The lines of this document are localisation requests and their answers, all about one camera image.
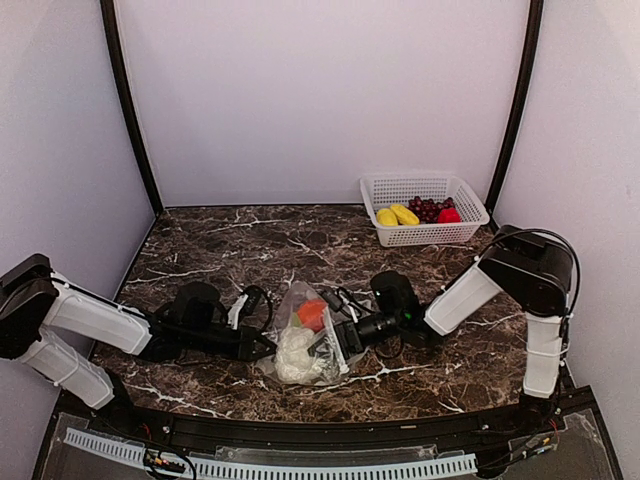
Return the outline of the orange fake pumpkin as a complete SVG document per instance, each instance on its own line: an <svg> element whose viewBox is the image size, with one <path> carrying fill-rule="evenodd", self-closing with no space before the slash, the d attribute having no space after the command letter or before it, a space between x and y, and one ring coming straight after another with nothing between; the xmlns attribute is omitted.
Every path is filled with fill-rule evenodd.
<svg viewBox="0 0 640 480"><path fill-rule="evenodd" d="M326 302L321 298L311 299L304 302L297 310L300 325L315 333L323 330L324 311L326 307Z"/></svg>

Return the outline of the polka dot zip bag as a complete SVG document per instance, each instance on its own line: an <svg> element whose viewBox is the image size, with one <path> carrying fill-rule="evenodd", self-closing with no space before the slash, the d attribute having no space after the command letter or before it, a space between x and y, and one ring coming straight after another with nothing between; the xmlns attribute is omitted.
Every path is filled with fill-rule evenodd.
<svg viewBox="0 0 640 480"><path fill-rule="evenodd" d="M266 377L285 385L333 385L350 372L328 303L305 282L294 282L267 330L273 354L256 362Z"/></svg>

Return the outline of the white fake cauliflower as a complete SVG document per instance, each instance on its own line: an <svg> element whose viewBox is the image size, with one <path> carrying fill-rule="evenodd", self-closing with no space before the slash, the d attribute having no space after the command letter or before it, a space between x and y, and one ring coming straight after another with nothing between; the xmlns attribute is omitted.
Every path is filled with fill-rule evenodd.
<svg viewBox="0 0 640 480"><path fill-rule="evenodd" d="M319 359L308 352L315 333L305 327L286 327L280 337L275 356L275 369L283 384L313 383L321 373Z"/></svg>

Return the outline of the yellow fake lemon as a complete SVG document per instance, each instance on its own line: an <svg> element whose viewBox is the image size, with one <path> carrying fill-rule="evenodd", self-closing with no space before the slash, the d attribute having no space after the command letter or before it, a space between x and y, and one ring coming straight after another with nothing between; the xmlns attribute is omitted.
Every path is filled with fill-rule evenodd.
<svg viewBox="0 0 640 480"><path fill-rule="evenodd" d="M398 226L398 219L395 213L390 208L382 208L376 213L376 221L385 227Z"/></svg>

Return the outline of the yellow fake banana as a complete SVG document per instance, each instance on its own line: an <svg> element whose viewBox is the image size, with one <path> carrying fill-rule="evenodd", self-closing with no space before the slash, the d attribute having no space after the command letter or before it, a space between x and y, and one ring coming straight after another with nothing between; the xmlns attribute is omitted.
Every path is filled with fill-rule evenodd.
<svg viewBox="0 0 640 480"><path fill-rule="evenodd" d="M420 224L418 216L402 204L392 204L390 210L396 216L397 222L401 225L417 226Z"/></svg>

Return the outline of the purple fake grapes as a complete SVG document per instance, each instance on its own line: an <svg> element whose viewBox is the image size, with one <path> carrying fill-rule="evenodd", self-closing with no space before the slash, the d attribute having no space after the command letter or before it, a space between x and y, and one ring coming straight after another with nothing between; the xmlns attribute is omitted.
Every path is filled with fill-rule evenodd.
<svg viewBox="0 0 640 480"><path fill-rule="evenodd" d="M451 197L443 201L435 201L432 198L423 199L415 196L409 201L409 209L415 213L422 223L439 224L437 222L439 212L444 208L455 207L454 200Z"/></svg>

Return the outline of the red fake pepper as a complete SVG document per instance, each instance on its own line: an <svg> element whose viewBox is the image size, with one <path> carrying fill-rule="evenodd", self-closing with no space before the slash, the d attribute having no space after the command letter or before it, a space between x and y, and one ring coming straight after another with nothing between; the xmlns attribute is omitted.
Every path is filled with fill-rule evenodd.
<svg viewBox="0 0 640 480"><path fill-rule="evenodd" d="M437 222L439 224L460 223L461 217L455 207L444 208L439 212Z"/></svg>

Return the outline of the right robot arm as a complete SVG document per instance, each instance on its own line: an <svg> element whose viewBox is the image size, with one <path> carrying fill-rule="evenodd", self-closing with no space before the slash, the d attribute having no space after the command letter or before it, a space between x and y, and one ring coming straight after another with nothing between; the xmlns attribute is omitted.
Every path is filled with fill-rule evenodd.
<svg viewBox="0 0 640 480"><path fill-rule="evenodd" d="M555 394L570 347L581 286L582 265L568 239L542 228L505 225L428 302L419 299L406 275L376 274L370 281L373 306L335 325L333 337L345 360L392 337L427 348L505 301L527 329L521 384L527 398L511 410L510 424L530 434L549 416L546 400Z"/></svg>

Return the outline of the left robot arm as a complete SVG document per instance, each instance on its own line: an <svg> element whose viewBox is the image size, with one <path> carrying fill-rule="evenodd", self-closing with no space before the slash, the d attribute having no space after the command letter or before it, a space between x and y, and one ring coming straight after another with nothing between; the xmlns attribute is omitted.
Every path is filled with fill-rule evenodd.
<svg viewBox="0 0 640 480"><path fill-rule="evenodd" d="M141 427L140 412L126 401L120 380L91 363L56 334L57 329L115 347L149 362L174 360L186 350L254 362L275 353L264 326L243 324L260 301L247 287L230 307L205 282L191 282L153 312L107 300L55 272L36 253L1 277L1 356L28 365L55 386L101 411L120 436Z"/></svg>

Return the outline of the white plastic basket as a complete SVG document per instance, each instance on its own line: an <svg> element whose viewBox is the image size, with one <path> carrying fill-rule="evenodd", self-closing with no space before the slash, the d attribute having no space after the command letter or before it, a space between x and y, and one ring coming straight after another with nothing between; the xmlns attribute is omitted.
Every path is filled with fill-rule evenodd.
<svg viewBox="0 0 640 480"><path fill-rule="evenodd" d="M478 196L453 174L368 174L360 190L384 247L464 243L489 223Z"/></svg>

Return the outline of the left black frame post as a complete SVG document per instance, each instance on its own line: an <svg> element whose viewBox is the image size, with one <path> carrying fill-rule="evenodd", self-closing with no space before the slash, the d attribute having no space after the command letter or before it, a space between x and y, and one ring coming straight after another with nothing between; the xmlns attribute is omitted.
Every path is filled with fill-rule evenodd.
<svg viewBox="0 0 640 480"><path fill-rule="evenodd" d="M144 145L142 131L133 101L127 67L125 65L124 50L120 38L116 3L112 0L101 0L100 9L120 109L147 199L154 215L158 216L163 212L164 205L152 172L151 162Z"/></svg>

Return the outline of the black frame post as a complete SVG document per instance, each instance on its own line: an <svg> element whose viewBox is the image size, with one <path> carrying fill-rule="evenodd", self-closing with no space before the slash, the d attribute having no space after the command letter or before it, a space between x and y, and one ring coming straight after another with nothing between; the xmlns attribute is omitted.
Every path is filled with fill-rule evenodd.
<svg viewBox="0 0 640 480"><path fill-rule="evenodd" d="M531 0L529 2L521 59L509 116L500 151L496 160L494 173L484 203L484 206L490 215L493 215L496 211L516 145L533 74L543 11L543 0Z"/></svg>
<svg viewBox="0 0 640 480"><path fill-rule="evenodd" d="M101 0L100 9L120 109L147 199L154 215L158 216L163 212L164 205L152 172L151 162L144 145L142 131L133 101L127 67L125 65L124 50L120 38L116 3L112 0Z"/></svg>

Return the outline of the right black frame post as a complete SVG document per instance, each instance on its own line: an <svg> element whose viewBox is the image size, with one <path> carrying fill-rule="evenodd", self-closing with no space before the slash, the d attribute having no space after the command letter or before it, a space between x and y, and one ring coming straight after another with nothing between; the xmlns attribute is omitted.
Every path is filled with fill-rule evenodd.
<svg viewBox="0 0 640 480"><path fill-rule="evenodd" d="M509 116L500 151L496 160L494 173L484 203L484 206L490 215L493 215L496 211L516 145L533 74L543 11L543 0L531 0L529 2L521 59Z"/></svg>

